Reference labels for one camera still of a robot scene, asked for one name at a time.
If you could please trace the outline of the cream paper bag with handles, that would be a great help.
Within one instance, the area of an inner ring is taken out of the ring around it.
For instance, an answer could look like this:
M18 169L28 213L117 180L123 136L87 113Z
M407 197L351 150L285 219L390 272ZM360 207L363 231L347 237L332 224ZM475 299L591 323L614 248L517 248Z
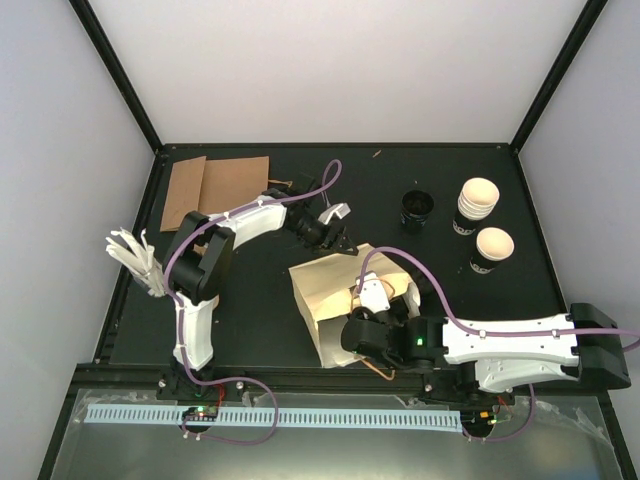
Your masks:
M384 255L376 255L364 265L365 256L372 251L371 245L362 244L357 256L331 254L291 267L289 274L298 310L305 320L321 367L344 367L360 361L385 380L392 381L394 367L385 373L374 366L370 358L345 351L340 345L347 315L359 307L353 294L356 280L363 280L369 272L395 288L392 300L402 299L411 317L419 314L420 294L409 273Z

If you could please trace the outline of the stack of white paper cups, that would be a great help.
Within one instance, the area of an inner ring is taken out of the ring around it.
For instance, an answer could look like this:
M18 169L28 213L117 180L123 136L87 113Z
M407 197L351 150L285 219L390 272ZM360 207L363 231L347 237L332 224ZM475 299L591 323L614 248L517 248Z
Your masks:
M462 236L474 233L478 225L492 213L499 199L499 188L492 181L481 177L467 180L457 199L452 223L454 231Z

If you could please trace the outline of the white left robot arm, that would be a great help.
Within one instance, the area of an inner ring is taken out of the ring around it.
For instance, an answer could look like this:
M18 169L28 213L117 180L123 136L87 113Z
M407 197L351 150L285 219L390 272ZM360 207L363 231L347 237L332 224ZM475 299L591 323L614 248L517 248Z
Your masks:
M185 368L179 386L191 398L205 398L214 388L215 376L204 368L214 357L212 314L236 249L284 228L315 253L358 254L344 225L348 204L326 203L319 215L309 210L314 197L327 198L327 190L339 176L339 172L332 177L324 174L318 188L303 193L272 188L230 211L209 216L192 211L184 217L162 272L176 312L173 356Z

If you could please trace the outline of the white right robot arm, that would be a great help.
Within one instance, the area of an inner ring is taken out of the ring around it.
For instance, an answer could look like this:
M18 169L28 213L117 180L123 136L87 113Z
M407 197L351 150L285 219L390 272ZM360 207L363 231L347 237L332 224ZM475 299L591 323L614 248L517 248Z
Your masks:
M410 316L405 307L348 315L341 346L394 372L445 381L445 398L467 403L521 385L575 382L595 390L631 385L616 323L588 303L517 321Z

